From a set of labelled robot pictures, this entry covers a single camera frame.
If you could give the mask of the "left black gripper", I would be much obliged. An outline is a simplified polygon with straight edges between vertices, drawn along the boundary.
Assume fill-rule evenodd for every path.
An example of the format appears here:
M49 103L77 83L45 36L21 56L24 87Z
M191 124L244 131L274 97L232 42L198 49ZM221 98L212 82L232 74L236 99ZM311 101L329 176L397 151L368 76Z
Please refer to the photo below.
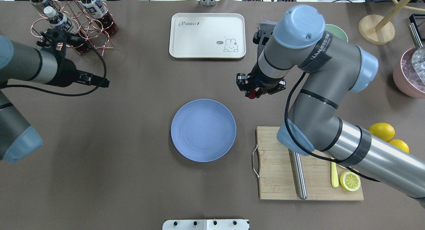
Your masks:
M73 61L64 59L60 65L58 76L55 77L55 86L67 87L76 82L101 88L108 88L110 84L110 81L106 77L92 75L87 72L79 72Z

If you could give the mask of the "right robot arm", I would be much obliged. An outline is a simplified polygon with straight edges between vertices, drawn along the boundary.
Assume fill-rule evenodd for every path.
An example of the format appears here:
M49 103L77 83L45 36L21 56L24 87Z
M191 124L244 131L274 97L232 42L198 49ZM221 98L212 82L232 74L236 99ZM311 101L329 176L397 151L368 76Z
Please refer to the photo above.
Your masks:
M424 161L335 116L347 92L360 92L374 79L377 58L334 37L316 8L299 4L285 11L252 71L237 74L236 84L250 99L272 95L285 89L284 77L294 66L308 77L292 106L296 88L288 95L279 142L304 156L325 153L325 160L424 205Z

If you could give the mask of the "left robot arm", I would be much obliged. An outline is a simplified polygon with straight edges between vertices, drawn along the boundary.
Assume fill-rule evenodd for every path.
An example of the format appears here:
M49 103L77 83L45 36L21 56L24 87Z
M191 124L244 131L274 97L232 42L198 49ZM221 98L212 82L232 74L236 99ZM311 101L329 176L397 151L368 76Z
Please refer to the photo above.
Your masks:
M36 47L1 36L1 160L16 163L40 148L43 140L35 127L21 114L7 94L12 89L22 88L57 96L77 97L88 95L98 88L107 88L109 80L103 57L100 76L79 70L67 59L65 47L59 44L87 44L88 41L75 34L47 30ZM60 93L46 90L35 84L67 87L73 83L93 86L83 93Z

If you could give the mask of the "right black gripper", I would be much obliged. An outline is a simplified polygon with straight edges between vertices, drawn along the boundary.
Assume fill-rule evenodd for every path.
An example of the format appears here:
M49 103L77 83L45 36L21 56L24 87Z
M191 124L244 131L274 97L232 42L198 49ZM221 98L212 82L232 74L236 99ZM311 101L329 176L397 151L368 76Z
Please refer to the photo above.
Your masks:
M260 70L258 65L254 65L249 74L238 73L236 84L249 99L260 98L264 94L273 95L286 89L284 78L268 77Z

